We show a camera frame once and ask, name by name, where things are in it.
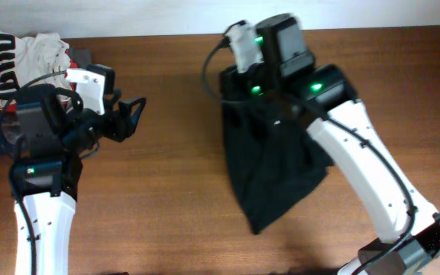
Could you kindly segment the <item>black t-shirt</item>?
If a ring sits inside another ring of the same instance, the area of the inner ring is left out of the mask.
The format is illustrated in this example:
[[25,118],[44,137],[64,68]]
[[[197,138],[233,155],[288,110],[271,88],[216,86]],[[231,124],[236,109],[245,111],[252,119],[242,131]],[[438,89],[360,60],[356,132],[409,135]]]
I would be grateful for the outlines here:
[[254,235],[314,191],[334,164],[306,133],[295,106],[289,95],[222,106],[228,178]]

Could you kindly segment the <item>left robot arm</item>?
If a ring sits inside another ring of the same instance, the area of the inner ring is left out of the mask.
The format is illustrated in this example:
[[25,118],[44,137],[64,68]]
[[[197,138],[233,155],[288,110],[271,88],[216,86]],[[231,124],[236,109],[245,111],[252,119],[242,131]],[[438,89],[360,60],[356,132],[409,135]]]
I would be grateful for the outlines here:
[[130,138],[147,103],[122,100],[108,66],[90,64],[57,75],[75,88],[58,88],[40,76],[9,98],[21,126],[8,171],[18,226],[16,274],[68,272],[83,160],[99,150],[101,138]]

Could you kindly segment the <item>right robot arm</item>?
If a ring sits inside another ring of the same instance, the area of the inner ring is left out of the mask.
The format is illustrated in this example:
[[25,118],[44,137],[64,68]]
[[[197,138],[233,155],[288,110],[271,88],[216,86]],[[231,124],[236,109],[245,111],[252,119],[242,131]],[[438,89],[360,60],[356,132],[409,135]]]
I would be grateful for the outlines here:
[[339,273],[418,274],[440,257],[440,211],[393,159],[342,70],[316,65],[292,14],[236,22],[220,47],[235,58],[220,74],[228,175],[253,233],[335,166],[377,235]]

